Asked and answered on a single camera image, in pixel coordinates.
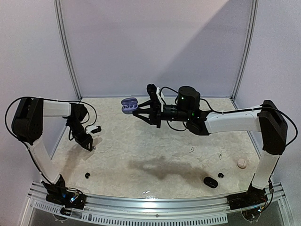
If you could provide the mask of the purple earbud charging case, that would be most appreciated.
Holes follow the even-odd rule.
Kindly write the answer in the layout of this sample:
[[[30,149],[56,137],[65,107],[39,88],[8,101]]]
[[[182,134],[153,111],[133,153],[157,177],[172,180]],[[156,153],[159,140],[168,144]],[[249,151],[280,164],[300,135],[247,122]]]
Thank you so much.
[[[128,97],[121,101],[122,104],[122,113],[132,114],[135,110],[138,109],[138,100],[135,97]]]

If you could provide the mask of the black oval charging case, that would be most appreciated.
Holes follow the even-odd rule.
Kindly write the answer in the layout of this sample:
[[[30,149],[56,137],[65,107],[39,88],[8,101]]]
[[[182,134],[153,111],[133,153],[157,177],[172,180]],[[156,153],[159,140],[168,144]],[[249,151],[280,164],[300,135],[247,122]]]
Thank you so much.
[[[210,188],[215,189],[218,186],[218,182],[212,177],[205,177],[203,180],[204,184]]]

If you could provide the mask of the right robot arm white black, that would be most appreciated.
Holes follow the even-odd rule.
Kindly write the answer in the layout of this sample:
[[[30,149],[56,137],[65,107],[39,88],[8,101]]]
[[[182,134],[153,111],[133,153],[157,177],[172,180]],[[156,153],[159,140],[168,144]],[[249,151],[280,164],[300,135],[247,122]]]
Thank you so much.
[[[181,121],[189,132],[198,136],[209,136],[219,132],[260,132],[263,154],[251,181],[251,189],[244,193],[243,201],[254,205],[261,198],[261,191],[270,179],[278,159],[286,148],[288,125],[284,115],[270,100],[248,109],[218,112],[200,109],[201,95],[193,87],[182,86],[177,92],[175,105],[168,105],[162,90],[154,84],[147,86],[150,99],[139,104],[132,98],[129,109],[132,114],[149,125],[160,128],[162,121]]]

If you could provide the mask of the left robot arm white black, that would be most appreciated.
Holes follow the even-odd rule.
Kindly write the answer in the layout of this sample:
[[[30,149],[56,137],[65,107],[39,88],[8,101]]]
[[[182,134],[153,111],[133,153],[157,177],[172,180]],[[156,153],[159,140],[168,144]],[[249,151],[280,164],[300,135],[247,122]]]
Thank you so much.
[[[59,101],[38,97],[21,97],[11,124],[12,135],[21,142],[43,177],[43,182],[55,185],[61,178],[52,163],[43,142],[43,125],[46,117],[66,119],[66,126],[71,135],[82,148],[92,151],[93,138],[82,121],[88,114],[87,108],[80,102]]]

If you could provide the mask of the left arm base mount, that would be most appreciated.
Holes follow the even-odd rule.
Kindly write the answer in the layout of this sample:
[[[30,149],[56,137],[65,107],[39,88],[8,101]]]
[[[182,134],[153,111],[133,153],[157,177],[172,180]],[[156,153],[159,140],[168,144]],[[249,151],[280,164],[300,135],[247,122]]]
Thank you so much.
[[[78,189],[69,189],[59,186],[47,188],[46,201],[64,206],[66,209],[73,208],[83,210],[87,196]]]

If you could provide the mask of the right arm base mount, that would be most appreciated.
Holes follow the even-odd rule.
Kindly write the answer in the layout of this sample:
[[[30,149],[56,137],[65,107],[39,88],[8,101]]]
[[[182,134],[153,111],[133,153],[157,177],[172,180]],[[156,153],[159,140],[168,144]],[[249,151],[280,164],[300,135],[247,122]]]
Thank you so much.
[[[264,189],[253,187],[249,187],[246,192],[230,194],[226,198],[231,210],[255,206],[268,200]]]

